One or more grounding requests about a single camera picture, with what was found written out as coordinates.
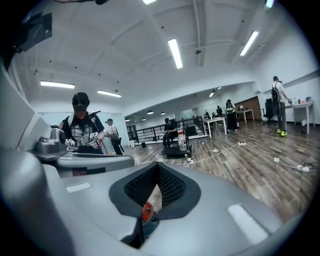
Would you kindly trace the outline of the black platform cart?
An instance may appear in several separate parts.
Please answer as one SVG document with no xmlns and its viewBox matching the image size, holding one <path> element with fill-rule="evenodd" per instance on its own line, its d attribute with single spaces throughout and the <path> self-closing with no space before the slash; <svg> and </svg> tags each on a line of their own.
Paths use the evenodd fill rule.
<svg viewBox="0 0 320 256">
<path fill-rule="evenodd" d="M 187 150 L 180 150 L 179 146 L 164 147 L 159 153 L 159 155 L 165 156 L 167 159 L 191 158 L 192 154 L 192 145 L 189 145 Z"/>
</svg>

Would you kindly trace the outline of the black office chair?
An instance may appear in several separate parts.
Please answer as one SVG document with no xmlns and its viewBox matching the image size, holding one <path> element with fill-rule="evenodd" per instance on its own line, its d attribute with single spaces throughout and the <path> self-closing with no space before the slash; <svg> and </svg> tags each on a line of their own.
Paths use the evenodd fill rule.
<svg viewBox="0 0 320 256">
<path fill-rule="evenodd" d="M 274 123 L 274 113 L 273 113 L 273 102 L 272 99 L 266 99 L 265 101 L 265 106 L 262 109 L 262 114 L 263 114 L 263 120 L 262 124 L 263 125 L 270 125 L 271 123 Z"/>
</svg>

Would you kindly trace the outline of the clear water bottle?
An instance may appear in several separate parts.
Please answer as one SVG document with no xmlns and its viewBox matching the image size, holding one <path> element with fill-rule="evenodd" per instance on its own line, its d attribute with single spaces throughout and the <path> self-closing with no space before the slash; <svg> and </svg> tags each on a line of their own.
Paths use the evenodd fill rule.
<svg viewBox="0 0 320 256">
<path fill-rule="evenodd" d="M 179 132 L 177 138 L 178 138 L 179 150 L 182 152 L 186 151 L 188 149 L 188 146 L 187 146 L 187 138 L 185 133 L 183 131 Z"/>
</svg>

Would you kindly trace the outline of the teal vacuum cleaner red lid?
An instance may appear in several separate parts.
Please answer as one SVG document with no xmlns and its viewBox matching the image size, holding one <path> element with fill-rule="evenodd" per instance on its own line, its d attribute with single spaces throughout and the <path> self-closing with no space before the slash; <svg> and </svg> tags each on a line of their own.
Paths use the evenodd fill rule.
<svg viewBox="0 0 320 256">
<path fill-rule="evenodd" d="M 141 211 L 143 236 L 147 239 L 157 228 L 159 220 L 150 202 L 146 202 Z"/>
</svg>

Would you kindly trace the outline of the black metal railing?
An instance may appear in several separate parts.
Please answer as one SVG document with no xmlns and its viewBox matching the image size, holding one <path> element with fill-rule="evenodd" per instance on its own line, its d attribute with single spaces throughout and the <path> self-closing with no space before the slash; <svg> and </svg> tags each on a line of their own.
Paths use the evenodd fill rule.
<svg viewBox="0 0 320 256">
<path fill-rule="evenodd" d="M 176 121 L 176 119 L 171 119 L 177 128 L 177 132 L 184 132 L 188 135 L 190 140 L 200 139 L 207 137 L 206 127 L 201 116 L 196 116 L 188 119 L 182 118 Z M 159 144 L 163 142 L 163 137 L 165 135 L 165 124 L 162 122 L 160 125 L 150 126 L 140 128 L 137 124 L 128 125 L 127 134 L 130 141 L 134 141 L 136 146 L 145 144 Z"/>
</svg>

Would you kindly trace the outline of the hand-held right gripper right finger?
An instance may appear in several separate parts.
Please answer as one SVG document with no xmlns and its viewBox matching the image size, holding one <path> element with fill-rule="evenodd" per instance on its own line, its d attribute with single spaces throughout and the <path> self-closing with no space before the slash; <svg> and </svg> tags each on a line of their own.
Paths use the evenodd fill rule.
<svg viewBox="0 0 320 256">
<path fill-rule="evenodd" d="M 283 224 L 265 204 L 232 182 L 181 165 L 170 168 L 200 188 L 184 217 L 161 220 L 143 245 L 152 256 L 251 256 Z"/>
</svg>

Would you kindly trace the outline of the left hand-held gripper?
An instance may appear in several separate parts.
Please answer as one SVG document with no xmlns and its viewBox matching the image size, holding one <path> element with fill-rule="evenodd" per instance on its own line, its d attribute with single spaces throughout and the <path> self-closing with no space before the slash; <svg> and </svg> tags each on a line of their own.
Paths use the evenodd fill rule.
<svg viewBox="0 0 320 256">
<path fill-rule="evenodd" d="M 85 176 L 135 166 L 129 155 L 68 153 L 65 132 L 58 124 L 50 126 L 50 137 L 40 137 L 32 153 L 41 161 L 55 161 L 60 176 Z"/>
</svg>

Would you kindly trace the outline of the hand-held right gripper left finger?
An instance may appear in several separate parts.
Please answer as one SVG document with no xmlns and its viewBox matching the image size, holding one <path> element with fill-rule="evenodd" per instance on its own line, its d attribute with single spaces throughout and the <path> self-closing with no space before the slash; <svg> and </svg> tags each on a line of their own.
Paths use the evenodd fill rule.
<svg viewBox="0 0 320 256">
<path fill-rule="evenodd" d="M 157 185 L 154 162 L 61 179 L 76 206 L 103 231 L 122 242 L 142 242 L 142 210 Z"/>
</svg>

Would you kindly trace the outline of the white table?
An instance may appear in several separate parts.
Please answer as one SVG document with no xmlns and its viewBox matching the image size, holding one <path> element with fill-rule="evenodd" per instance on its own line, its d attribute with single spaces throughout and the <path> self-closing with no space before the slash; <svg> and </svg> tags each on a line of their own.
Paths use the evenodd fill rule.
<svg viewBox="0 0 320 256">
<path fill-rule="evenodd" d="M 215 118 L 205 118 L 203 120 L 204 124 L 207 124 L 208 126 L 208 136 L 211 139 L 212 138 L 212 132 L 211 132 L 211 128 L 210 128 L 210 124 L 211 123 L 215 123 L 216 124 L 216 128 L 218 128 L 218 122 L 222 121 L 223 122 L 223 128 L 224 128 L 224 134 L 227 135 L 227 124 L 226 124 L 226 120 L 224 117 L 215 117 Z"/>
<path fill-rule="evenodd" d="M 255 115 L 254 115 L 254 111 L 252 109 L 240 110 L 238 112 L 238 114 L 243 114 L 243 118 L 244 118 L 245 123 L 247 123 L 247 116 L 246 116 L 247 113 L 251 113 L 252 121 L 255 121 Z"/>
<path fill-rule="evenodd" d="M 310 108 L 314 105 L 315 101 L 311 99 L 308 102 L 305 103 L 298 103 L 298 104 L 288 104 L 285 106 L 286 109 L 305 109 L 305 120 L 306 120 L 306 134 L 310 134 Z"/>
</svg>

